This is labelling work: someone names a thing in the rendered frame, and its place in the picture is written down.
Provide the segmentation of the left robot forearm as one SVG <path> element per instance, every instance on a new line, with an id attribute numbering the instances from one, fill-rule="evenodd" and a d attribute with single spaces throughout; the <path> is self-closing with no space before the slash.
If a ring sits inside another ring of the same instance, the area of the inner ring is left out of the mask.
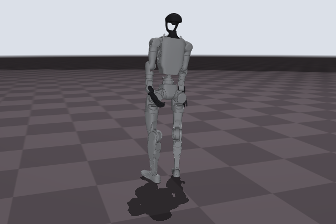
<path id="1" fill-rule="evenodd" d="M 145 77 L 145 85 L 146 85 L 145 91 L 147 93 L 149 93 L 150 91 L 148 90 L 148 86 L 151 86 L 153 88 L 153 76 L 154 76 L 154 72 L 150 71 L 149 62 L 145 63 L 145 74 L 146 74 L 146 77 Z"/>

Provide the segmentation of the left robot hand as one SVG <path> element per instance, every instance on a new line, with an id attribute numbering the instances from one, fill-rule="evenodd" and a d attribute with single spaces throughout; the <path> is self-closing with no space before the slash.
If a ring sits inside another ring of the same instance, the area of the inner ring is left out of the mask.
<path id="1" fill-rule="evenodd" d="M 148 95 L 150 95 L 152 101 L 156 104 L 157 107 L 161 108 L 165 106 L 165 102 L 161 102 L 157 96 L 154 94 L 154 90 L 151 86 L 148 86 L 148 90 L 150 91 Z"/>

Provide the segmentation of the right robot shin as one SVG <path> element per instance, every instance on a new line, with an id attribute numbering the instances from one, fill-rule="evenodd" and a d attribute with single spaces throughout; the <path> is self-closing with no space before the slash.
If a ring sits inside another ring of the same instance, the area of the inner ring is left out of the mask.
<path id="1" fill-rule="evenodd" d="M 174 169 L 179 169 L 179 160 L 182 151 L 182 129 L 180 129 L 180 139 L 173 139 Z"/>

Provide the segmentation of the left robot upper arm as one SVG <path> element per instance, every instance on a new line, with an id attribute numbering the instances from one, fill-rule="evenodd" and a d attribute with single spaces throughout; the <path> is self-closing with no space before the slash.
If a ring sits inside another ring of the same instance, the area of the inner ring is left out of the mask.
<path id="1" fill-rule="evenodd" d="M 156 68 L 156 57 L 157 57 L 157 48 L 161 45 L 163 38 L 152 38 L 149 41 L 149 60 L 147 62 L 149 62 L 150 64 L 150 70 L 154 70 Z"/>

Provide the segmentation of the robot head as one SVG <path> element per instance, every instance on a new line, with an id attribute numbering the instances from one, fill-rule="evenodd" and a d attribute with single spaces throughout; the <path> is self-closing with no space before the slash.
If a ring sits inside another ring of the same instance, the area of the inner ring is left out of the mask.
<path id="1" fill-rule="evenodd" d="M 179 14 L 171 13 L 171 14 L 166 16 L 165 26 L 166 26 L 167 32 L 169 33 L 169 35 L 167 37 L 179 39 L 179 37 L 177 36 L 177 33 L 176 33 L 176 29 L 178 27 L 178 24 L 181 23 L 181 22 L 182 22 L 182 18 Z M 168 23 L 171 23 L 172 25 L 175 25 L 175 28 L 173 30 L 169 30 L 168 27 L 167 27 Z"/>

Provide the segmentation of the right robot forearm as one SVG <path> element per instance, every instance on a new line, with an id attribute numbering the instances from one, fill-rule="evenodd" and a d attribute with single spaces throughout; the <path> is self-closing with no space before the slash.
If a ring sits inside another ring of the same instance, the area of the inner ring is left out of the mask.
<path id="1" fill-rule="evenodd" d="M 186 71 L 180 71 L 179 72 L 179 78 L 178 78 L 178 86 L 180 91 L 184 91 L 184 81 L 185 77 L 187 76 L 187 70 Z"/>

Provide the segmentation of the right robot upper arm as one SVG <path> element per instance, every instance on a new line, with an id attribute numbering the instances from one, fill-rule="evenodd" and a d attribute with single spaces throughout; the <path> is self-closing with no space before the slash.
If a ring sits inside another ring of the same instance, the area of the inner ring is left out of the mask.
<path id="1" fill-rule="evenodd" d="M 190 42 L 185 41 L 185 43 L 186 43 L 186 46 L 185 46 L 183 66 L 180 69 L 180 71 L 186 71 L 187 70 L 188 62 L 190 60 L 191 51 L 193 49 L 193 46 L 192 46 L 192 44 Z"/>

